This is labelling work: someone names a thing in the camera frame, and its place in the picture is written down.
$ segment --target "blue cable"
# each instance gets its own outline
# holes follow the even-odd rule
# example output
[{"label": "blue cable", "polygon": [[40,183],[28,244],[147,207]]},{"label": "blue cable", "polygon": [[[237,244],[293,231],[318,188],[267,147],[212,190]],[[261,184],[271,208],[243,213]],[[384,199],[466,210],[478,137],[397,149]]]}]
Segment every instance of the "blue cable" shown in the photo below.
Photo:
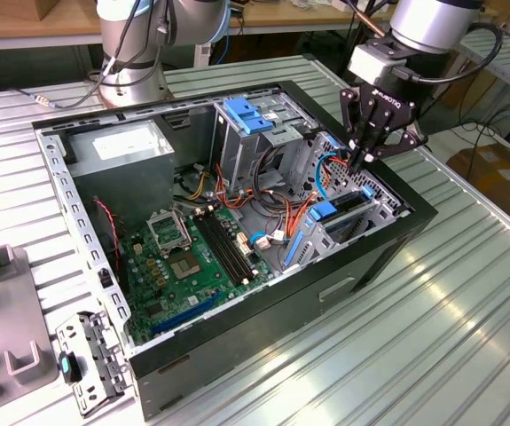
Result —
[{"label": "blue cable", "polygon": [[322,197],[324,197],[324,200],[327,200],[327,195],[326,195],[326,190],[324,189],[324,187],[322,186],[322,183],[320,181],[320,179],[321,179],[320,173],[321,173],[321,170],[322,170],[321,166],[322,166],[322,162],[324,162],[324,160],[326,158],[335,157],[335,156],[337,156],[336,153],[326,154],[322,158],[320,158],[318,160],[318,164],[316,164],[316,186],[318,187],[319,193],[321,193]]},{"label": "blue cable", "polygon": [[227,32],[227,38],[225,39],[225,50],[223,51],[223,55],[221,55],[221,58],[216,62],[216,65],[219,65],[223,59],[225,59],[225,55],[227,54],[227,51],[229,50],[229,32]]},{"label": "blue cable", "polygon": [[251,246],[253,244],[255,244],[256,240],[258,240],[259,238],[262,238],[262,237],[266,237],[266,233],[256,233],[255,235],[253,235],[251,237],[251,239],[249,240],[249,242],[251,243]]}]

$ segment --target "yellow cable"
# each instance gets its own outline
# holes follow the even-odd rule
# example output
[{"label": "yellow cable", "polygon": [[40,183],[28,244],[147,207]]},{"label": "yellow cable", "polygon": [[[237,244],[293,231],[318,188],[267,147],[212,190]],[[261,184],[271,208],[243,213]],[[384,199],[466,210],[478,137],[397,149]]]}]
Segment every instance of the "yellow cable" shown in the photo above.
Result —
[{"label": "yellow cable", "polygon": [[201,196],[201,194],[203,193],[203,184],[205,182],[205,176],[206,176],[205,173],[201,173],[200,186],[198,187],[198,190],[193,195],[190,195],[189,197],[187,197],[188,200],[196,200],[197,198],[199,198]]}]

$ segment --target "blue pcie slot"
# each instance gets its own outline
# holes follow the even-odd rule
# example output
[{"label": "blue pcie slot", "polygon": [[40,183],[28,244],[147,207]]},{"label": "blue pcie slot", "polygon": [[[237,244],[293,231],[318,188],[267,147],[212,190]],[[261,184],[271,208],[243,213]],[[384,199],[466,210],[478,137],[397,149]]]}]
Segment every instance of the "blue pcie slot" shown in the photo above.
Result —
[{"label": "blue pcie slot", "polygon": [[292,246],[290,253],[288,253],[288,257],[286,258],[284,265],[289,266],[290,263],[292,262],[292,258],[294,257],[296,250],[298,249],[298,246],[300,245],[300,241],[302,241],[303,236],[304,236],[304,233],[302,231],[298,231],[298,235],[296,235],[296,240],[294,240],[294,245]]},{"label": "blue pcie slot", "polygon": [[157,324],[156,326],[152,327],[150,329],[150,333],[153,335],[157,335],[163,331],[170,330],[171,328],[177,327],[180,324],[185,323],[187,320],[191,320],[194,317],[197,317],[198,315],[202,314],[205,311],[209,311],[211,308],[213,308],[214,304],[216,303],[216,300],[221,297],[222,293],[218,293],[215,296],[209,298],[205,302],[201,302],[197,306],[193,306],[191,309],[188,309],[185,312],[178,313],[175,317],[165,320],[164,322],[161,322],[160,324]]}]

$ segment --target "robotiq logo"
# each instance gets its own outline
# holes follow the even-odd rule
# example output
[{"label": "robotiq logo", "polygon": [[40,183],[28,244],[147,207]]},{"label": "robotiq logo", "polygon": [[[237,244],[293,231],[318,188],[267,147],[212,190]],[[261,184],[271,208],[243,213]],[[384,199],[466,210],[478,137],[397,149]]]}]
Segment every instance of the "robotiq logo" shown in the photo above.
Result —
[{"label": "robotiq logo", "polygon": [[382,91],[378,91],[375,89],[373,91],[373,95],[379,95],[381,98],[385,99],[389,104],[392,104],[393,106],[397,107],[398,109],[400,109],[403,106],[403,104],[398,102],[396,99],[391,98],[389,95],[385,95]]}]

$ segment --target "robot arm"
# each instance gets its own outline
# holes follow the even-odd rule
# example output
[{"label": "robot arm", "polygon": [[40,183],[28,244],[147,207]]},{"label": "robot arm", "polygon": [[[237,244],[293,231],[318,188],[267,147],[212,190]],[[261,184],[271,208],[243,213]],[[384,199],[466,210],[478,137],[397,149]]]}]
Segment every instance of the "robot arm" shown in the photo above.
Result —
[{"label": "robot arm", "polygon": [[[349,169],[356,172],[364,162],[426,144],[416,120],[429,87],[458,81],[486,67],[501,48],[502,32],[491,24],[472,23],[483,0],[400,0],[386,34],[349,5],[379,37],[355,48],[348,70],[365,82],[340,95],[351,150]],[[450,78],[420,74],[427,56],[445,54],[476,29],[496,35],[495,48],[479,66]],[[388,135],[396,130],[403,130],[400,140],[386,145]]]},{"label": "robot arm", "polygon": [[217,41],[231,16],[228,0],[98,0],[97,12],[105,52],[99,94],[112,107],[169,97],[161,47]]}]

